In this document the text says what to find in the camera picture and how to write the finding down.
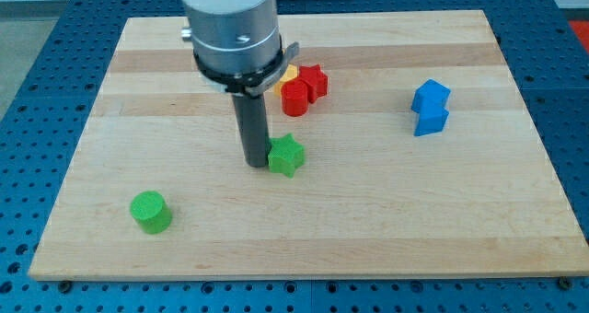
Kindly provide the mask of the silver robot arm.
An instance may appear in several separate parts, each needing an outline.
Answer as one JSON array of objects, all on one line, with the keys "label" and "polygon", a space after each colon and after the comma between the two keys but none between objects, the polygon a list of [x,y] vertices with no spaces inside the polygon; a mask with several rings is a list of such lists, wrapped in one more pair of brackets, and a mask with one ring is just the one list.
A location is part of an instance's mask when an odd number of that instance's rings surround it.
[{"label": "silver robot arm", "polygon": [[199,71],[232,96],[245,160],[268,165],[271,141],[264,93],[299,54],[283,45],[276,0],[182,0]]}]

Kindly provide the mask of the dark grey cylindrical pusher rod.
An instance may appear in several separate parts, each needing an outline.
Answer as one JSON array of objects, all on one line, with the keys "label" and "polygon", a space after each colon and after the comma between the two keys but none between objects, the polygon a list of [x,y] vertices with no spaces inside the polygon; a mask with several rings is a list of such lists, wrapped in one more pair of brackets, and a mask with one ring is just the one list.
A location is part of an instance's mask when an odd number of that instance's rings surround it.
[{"label": "dark grey cylindrical pusher rod", "polygon": [[265,99],[233,96],[232,101],[245,160],[253,168],[264,168],[271,149]]}]

